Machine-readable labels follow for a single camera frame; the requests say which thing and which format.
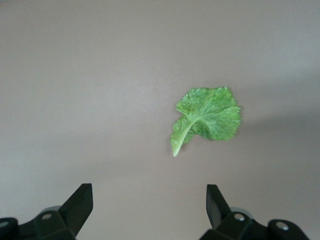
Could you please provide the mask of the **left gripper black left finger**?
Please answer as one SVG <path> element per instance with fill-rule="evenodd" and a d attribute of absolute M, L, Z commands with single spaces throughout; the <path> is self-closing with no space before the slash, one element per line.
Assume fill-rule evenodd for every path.
<path fill-rule="evenodd" d="M 83 183 L 62 206 L 43 210 L 24 224 L 0 218 L 0 240 L 76 240 L 93 206 L 92 184 Z"/>

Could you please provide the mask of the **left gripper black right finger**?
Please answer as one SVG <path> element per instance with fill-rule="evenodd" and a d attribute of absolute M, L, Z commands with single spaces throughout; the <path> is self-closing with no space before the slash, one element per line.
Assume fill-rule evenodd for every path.
<path fill-rule="evenodd" d="M 267 226 L 240 210 L 232 210 L 218 186 L 206 187 L 206 212 L 211 224 L 199 240 L 310 240 L 299 226 L 272 219 Z"/>

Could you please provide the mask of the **green lettuce leaf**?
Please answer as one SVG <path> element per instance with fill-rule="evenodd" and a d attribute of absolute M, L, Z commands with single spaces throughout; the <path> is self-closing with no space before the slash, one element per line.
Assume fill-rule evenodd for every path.
<path fill-rule="evenodd" d="M 172 125 L 172 154 L 195 135 L 207 140 L 231 140 L 241 124 L 241 108 L 229 87 L 192 88 L 177 102 L 181 117 Z"/>

